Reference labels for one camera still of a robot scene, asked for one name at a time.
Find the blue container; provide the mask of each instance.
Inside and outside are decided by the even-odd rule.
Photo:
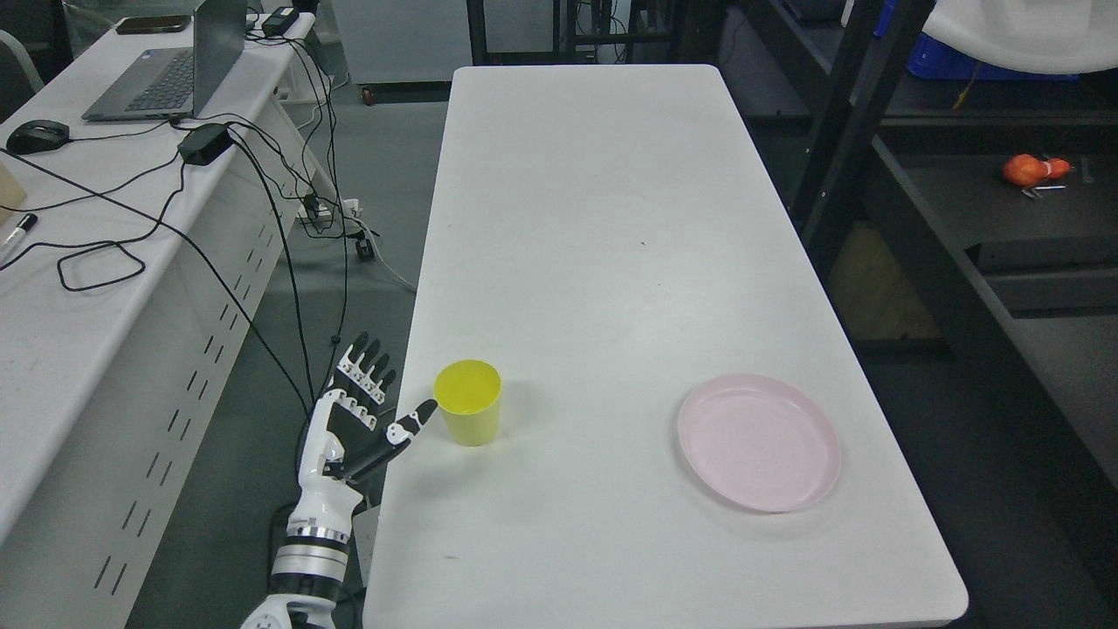
[[[881,8],[881,16],[878,18],[878,27],[873,29],[874,37],[881,37],[889,29],[889,20],[893,18],[893,9],[897,0],[885,0],[885,6]]]
[[[883,36],[889,29],[889,21],[896,8],[897,0],[885,0],[881,8],[881,17],[878,18],[878,27],[873,29],[875,37]],[[906,67],[913,76],[920,78],[967,80],[974,75],[977,63],[974,57],[964,55],[921,32]],[[1078,74],[1031,74],[991,64],[983,64],[976,77],[977,80],[1076,80],[1077,78]]]

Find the pink plate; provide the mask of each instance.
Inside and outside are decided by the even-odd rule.
[[[683,402],[678,428],[699,478],[743,507],[800,509],[839,479],[834,427],[815,402],[780,381],[756,374],[708,381]]]

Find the laptop keyboard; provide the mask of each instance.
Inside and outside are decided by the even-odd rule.
[[[163,75],[132,99],[126,111],[169,109],[187,102],[195,90],[195,51],[183,50],[171,58]]]

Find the smartphone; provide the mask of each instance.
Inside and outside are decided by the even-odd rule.
[[[116,25],[119,35],[146,35],[152,32],[178,32],[190,23],[190,16],[154,16],[150,18],[126,18]]]

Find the cardboard box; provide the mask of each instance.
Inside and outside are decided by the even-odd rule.
[[[27,198],[27,192],[16,181],[16,178],[11,175],[11,172],[4,168],[3,163],[0,163],[0,225],[4,220],[8,220],[8,216],[11,213],[4,207],[19,207]]]
[[[916,288],[869,222],[855,222],[827,277],[827,294],[853,341],[942,335]]]

